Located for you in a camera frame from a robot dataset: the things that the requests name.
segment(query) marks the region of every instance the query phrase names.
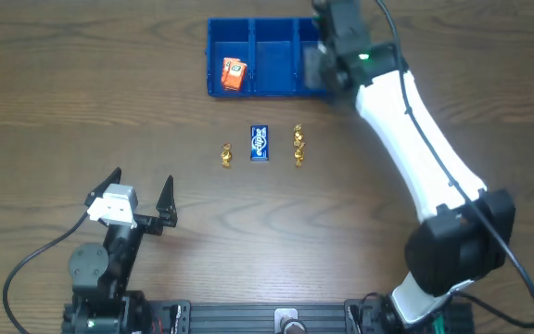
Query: cable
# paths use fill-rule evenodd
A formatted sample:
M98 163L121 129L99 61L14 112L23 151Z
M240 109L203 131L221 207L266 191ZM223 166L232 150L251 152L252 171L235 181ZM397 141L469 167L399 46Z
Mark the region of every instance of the cable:
M87 216L88 216L88 212L84 212L82 217L80 217L78 222L69 231L65 232L65 234L63 234L61 237L56 238L55 240L47 243L40 249L35 250L32 254L26 256L24 260L20 261L18 265L16 265L16 267L11 271L11 273L9 273L9 276L7 276L6 284L4 284L4 308L6 309L7 317L9 318L11 323L14 324L14 326L18 329L20 333L29 334L29 332L22 325L19 324L18 319L16 319L14 314L11 312L11 308L9 307L9 299L7 298L7 292L9 291L9 285L11 284L11 280L18 273L19 269L21 269L24 266L24 264L28 263L30 260L32 260L39 254L41 254L43 251L46 251L50 249L51 247L57 245L60 241L62 241L63 239L71 235L73 232L75 232L75 230L77 230L78 227L80 227L80 225L83 223L83 221L85 220Z
M415 129L417 130L419 135L422 137L422 139L426 143L426 146L429 148L430 152L434 156L434 159L438 163L439 167L442 169L442 171L448 177L450 184L452 186L454 186L454 188L459 192L459 194L461 194L461 196L463 197L465 203L471 208L471 210L477 216L477 218L479 219L481 224L483 224L484 227L488 230L488 232L491 235L491 237L500 245L500 248L508 256L508 258L512 262L513 266L516 268L516 271L518 272L520 277L525 282L525 285L527 286L527 289L528 289L528 293L530 294L530 296L532 297L533 302L534 302L534 284L533 284L533 281L528 276L527 271L522 266L522 264L520 264L520 262L516 259L515 255L512 253L512 251L510 250L508 245L504 242L504 240L502 239L502 237L500 236L498 231L496 231L496 229L491 225L491 223L488 220L488 218L486 218L486 216L483 214L483 212L481 212L481 210L475 205L475 203L467 196L467 194L461 188L459 183L454 179L454 177L452 177L451 172L449 172L449 170L446 168L446 166L442 162L442 159L440 158L440 156L438 155L438 153L436 152L436 150L434 149L434 147L432 146L430 141L427 139L426 134L424 134L424 130L422 130L421 126L419 125L419 123L415 119L415 116L413 115L412 107L409 104L409 98L407 97L407 89L405 87L405 79L403 78L403 61L402 61L403 60L403 55L402 55L402 51L401 51L401 41L399 39L399 33L397 32L397 27L395 26L395 22L393 21L393 18L390 16L390 13L388 12L388 9L387 9L387 6L384 3L384 0L375 0L375 1L378 4L378 6L380 7L380 9L382 9L382 11L384 12L385 18L387 19L387 22L388 22L388 26L390 27L391 32L393 34L393 39L394 39L394 43L395 43L395 57L397 59L397 64L398 64L398 67L399 67L400 90L401 90L402 97L403 97L403 102L405 103L405 108L406 108L405 113L407 115L409 115L409 117L411 118L411 120L413 122L413 125L415 126ZM522 322L520 320L516 320L516 319L512 318L511 316L506 315L505 313L495 309L494 307L486 304L485 302L481 301L480 299L478 299L478 298L476 298L474 296L471 296L469 294L466 294L466 293L460 292L460 291L455 292L454 295L457 295L457 296L460 296L460 297L464 297L464 298L468 299L469 301L476 303L480 307L486 309L488 312L498 316L499 318L505 320L506 322L508 322L510 324L513 324L513 325L518 326L520 328L534 328L534 321L529 323L529 322Z

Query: brown tabletop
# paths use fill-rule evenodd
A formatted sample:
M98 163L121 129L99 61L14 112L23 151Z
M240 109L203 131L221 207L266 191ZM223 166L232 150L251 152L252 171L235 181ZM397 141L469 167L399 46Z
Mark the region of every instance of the brown tabletop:
M534 279L534 0L388 0L420 94L454 149L517 215L512 249ZM389 38L372 2L373 38ZM411 196L372 129L314 99L207 95L207 18L309 16L299 0L0 0L0 333L9 271L69 229L115 167L153 214L174 176L179 223L144 237L130 289L192 302L341 302L404 279ZM306 135L294 166L293 126ZM270 125L251 163L249 126ZM232 169L221 146L233 145ZM59 332L84 224L26 265L9 293L34 333ZM530 320L510 264L470 289ZM478 333L520 332L480 309Z

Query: blue bin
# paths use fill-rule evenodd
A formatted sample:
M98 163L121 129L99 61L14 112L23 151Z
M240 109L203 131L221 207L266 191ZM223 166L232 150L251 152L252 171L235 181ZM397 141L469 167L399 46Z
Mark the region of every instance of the blue bin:
M304 85L302 52L319 33L312 18L208 19L208 94L214 97L323 96ZM224 58L248 64L240 92L222 88Z

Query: small robot arm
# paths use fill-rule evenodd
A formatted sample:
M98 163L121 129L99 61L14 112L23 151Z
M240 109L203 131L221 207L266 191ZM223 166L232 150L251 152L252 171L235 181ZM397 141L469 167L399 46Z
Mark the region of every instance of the small robot arm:
M312 6L321 38L303 50L304 70L318 71L321 82L313 86L324 85L334 98L353 104L375 130L417 210L420 226L405 247L410 273L383 297L380 315L386 332L405 332L504 264L503 247L479 219L487 219L507 245L515 205L506 191L489 192L451 148L397 52L400 45L372 45L354 0L313 0Z

